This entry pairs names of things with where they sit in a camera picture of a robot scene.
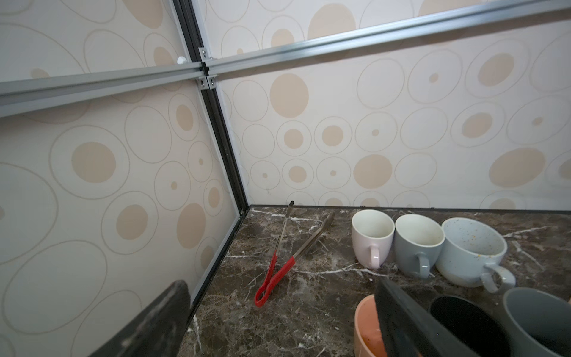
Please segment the light grey mug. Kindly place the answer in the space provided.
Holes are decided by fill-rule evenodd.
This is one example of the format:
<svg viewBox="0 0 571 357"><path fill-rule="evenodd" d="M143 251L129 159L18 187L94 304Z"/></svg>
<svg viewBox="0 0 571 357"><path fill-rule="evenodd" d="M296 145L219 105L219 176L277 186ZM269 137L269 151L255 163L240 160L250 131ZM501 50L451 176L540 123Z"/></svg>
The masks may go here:
<svg viewBox="0 0 571 357"><path fill-rule="evenodd" d="M393 245L400 272L428 279L445 242L442 226L428 217L406 214L396 220L395 227Z"/></svg>

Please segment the speckled cream mug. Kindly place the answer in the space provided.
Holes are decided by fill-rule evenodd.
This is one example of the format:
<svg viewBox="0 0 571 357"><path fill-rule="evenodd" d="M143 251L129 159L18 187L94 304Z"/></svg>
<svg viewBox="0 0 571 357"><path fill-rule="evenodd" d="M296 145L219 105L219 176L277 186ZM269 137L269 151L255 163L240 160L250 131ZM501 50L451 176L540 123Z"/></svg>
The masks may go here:
<svg viewBox="0 0 571 357"><path fill-rule="evenodd" d="M501 266L508 245L495 229L462 217L444 221L442 228L445 242L436 268L443 277L457 286L482 286L492 294L516 286L513 273Z"/></svg>

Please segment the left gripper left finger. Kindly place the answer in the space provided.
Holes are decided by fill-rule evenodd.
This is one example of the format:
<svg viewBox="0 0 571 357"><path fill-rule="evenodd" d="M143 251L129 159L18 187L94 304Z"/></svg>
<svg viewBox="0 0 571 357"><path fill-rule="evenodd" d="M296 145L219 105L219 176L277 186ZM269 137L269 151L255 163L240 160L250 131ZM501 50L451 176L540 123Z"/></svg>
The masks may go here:
<svg viewBox="0 0 571 357"><path fill-rule="evenodd" d="M176 356L190 315L186 282L174 281L93 356Z"/></svg>

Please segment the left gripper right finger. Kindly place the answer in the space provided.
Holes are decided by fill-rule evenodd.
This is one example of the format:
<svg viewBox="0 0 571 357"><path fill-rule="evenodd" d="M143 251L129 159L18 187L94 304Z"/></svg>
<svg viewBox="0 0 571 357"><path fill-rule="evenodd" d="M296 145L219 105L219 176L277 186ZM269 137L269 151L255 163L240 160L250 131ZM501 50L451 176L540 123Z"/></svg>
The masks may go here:
<svg viewBox="0 0 571 357"><path fill-rule="evenodd" d="M374 299L388 356L476 356L398 285L378 281Z"/></svg>

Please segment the black mug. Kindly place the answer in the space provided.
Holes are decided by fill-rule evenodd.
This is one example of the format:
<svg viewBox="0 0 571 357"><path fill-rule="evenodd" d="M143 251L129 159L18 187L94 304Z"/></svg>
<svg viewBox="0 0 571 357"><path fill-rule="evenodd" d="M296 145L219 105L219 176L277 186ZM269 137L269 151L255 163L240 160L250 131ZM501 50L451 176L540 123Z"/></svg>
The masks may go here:
<svg viewBox="0 0 571 357"><path fill-rule="evenodd" d="M479 356L510 356L512 349L498 322L477 305L460 297L436 297L430 314Z"/></svg>

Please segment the cream and salmon mug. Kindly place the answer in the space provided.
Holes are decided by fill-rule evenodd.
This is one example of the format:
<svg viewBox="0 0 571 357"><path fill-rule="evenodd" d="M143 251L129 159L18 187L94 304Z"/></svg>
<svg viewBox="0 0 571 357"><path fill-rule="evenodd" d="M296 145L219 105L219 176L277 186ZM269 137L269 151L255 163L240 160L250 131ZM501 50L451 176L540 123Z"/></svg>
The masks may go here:
<svg viewBox="0 0 571 357"><path fill-rule="evenodd" d="M387 357L376 310L375 296L365 297L354 315L354 355Z"/></svg>

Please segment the dark grey mug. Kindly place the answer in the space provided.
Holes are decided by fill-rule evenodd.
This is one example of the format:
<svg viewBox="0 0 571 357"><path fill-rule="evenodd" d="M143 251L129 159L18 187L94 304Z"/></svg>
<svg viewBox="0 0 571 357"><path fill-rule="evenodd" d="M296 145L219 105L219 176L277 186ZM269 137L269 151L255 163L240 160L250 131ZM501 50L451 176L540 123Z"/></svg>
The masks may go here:
<svg viewBox="0 0 571 357"><path fill-rule="evenodd" d="M510 289L498 310L513 356L569 356L570 304L531 288Z"/></svg>

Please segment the pale pink mug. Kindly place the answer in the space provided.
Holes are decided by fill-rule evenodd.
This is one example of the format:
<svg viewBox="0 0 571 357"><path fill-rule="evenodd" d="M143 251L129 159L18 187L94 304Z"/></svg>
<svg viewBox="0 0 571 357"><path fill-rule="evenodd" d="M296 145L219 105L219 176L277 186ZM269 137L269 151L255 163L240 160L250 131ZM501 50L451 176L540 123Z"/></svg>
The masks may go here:
<svg viewBox="0 0 571 357"><path fill-rule="evenodd" d="M352 247L358 262L379 269L390 252L395 223L385 213L373 209L355 213L351 221Z"/></svg>

